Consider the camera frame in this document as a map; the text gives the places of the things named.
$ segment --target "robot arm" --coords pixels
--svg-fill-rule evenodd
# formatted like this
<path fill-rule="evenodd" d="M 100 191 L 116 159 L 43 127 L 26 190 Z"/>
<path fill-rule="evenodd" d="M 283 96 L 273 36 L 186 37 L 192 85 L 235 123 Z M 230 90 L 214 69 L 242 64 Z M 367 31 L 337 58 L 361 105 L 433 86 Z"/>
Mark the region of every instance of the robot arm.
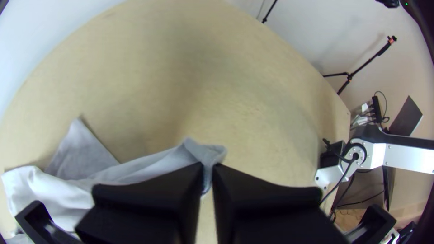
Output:
<path fill-rule="evenodd" d="M 333 151 L 348 160 L 355 155 L 356 160 L 346 163 Z M 321 155 L 315 182 L 326 189 L 330 183 L 339 182 L 348 167 L 343 182 L 348 181 L 357 169 L 374 169 L 383 165 L 434 174 L 434 141 L 388 135 L 375 125 L 360 126 L 348 144 L 336 142 Z"/>

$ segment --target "white towel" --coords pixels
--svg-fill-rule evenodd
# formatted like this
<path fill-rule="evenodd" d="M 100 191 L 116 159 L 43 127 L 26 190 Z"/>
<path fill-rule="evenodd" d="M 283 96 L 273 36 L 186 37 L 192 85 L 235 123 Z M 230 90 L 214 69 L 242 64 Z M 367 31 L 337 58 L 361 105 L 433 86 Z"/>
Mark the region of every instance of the white towel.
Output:
<path fill-rule="evenodd" d="M 203 193 L 206 193 L 211 187 L 212 166 L 225 156 L 226 149 L 221 145 L 200 145 L 185 139 L 172 149 L 120 164 L 76 119 L 45 172 L 35 166 L 24 166 L 4 173 L 1 179 L 12 216 L 39 200 L 58 226 L 74 231 L 94 205 L 91 189 L 96 184 L 142 182 L 200 161 L 205 168 Z M 7 243 L 26 243 L 20 235 L 13 239 Z"/>

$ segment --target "black tripod leg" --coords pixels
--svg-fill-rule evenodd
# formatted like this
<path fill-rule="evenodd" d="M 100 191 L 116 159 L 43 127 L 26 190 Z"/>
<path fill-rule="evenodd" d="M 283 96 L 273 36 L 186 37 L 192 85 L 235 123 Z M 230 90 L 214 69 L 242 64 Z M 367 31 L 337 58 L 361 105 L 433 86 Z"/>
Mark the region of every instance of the black tripod leg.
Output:
<path fill-rule="evenodd" d="M 351 80 L 347 80 L 340 88 L 338 91 L 338 95 L 340 95 L 342 93 L 342 91 L 344 91 L 345 87 L 347 87 L 347 85 L 350 83 Z"/>
<path fill-rule="evenodd" d="M 277 0 L 274 0 L 273 4 L 271 5 L 271 8 L 268 10 L 267 14 L 266 14 L 265 17 L 262 19 L 262 23 L 267 22 L 267 18 L 268 18 L 268 16 L 270 15 L 270 13 L 271 13 L 271 11 L 273 10 L 274 5 L 276 5 L 276 3 L 277 3 Z"/>
<path fill-rule="evenodd" d="M 332 77 L 332 76 L 340 76 L 340 75 L 349 75 L 348 72 L 344 73 L 337 73 L 337 74 L 331 74 L 331 75 L 323 75 L 322 77 Z"/>

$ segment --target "beige table surface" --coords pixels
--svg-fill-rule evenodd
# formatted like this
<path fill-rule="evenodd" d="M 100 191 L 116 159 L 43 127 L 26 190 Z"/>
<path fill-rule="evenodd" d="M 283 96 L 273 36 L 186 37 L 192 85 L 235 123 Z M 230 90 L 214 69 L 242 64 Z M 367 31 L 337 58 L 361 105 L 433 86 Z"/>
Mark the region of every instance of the beige table surface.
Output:
<path fill-rule="evenodd" d="M 222 0 L 130 0 L 75 31 L 7 110 L 2 169 L 47 165 L 80 116 L 121 162 L 190 136 L 226 146 L 230 167 L 295 187 L 314 185 L 321 138 L 349 134 L 347 108 L 315 68 Z M 0 200 L 5 233 L 13 221 Z M 197 243 L 216 240 L 208 194 Z"/>

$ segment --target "light stand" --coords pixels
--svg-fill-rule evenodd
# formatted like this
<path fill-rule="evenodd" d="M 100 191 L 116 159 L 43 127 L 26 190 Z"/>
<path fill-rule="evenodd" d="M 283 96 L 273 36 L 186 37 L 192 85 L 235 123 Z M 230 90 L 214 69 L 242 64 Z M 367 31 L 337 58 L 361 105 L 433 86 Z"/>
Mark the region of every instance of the light stand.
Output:
<path fill-rule="evenodd" d="M 338 95 L 340 95 L 342 93 L 342 91 L 345 89 L 345 87 L 347 87 L 347 85 L 351 82 L 351 80 L 353 79 L 353 77 L 359 72 L 361 71 L 364 67 L 366 67 L 370 62 L 372 62 L 372 60 L 374 60 L 376 57 L 381 56 L 394 42 L 397 41 L 397 38 L 395 36 L 392 37 L 387 37 L 387 44 L 384 45 L 372 58 L 370 58 L 368 61 L 366 61 L 362 66 L 360 66 L 356 71 L 354 71 L 353 73 L 349 74 L 348 72 L 344 72 L 344 73 L 338 73 L 338 74 L 331 74 L 331 75 L 323 75 L 323 77 L 332 77 L 332 76 L 339 76 L 339 75 L 346 75 L 347 76 L 347 81 L 341 86 L 341 88 L 338 91 Z"/>

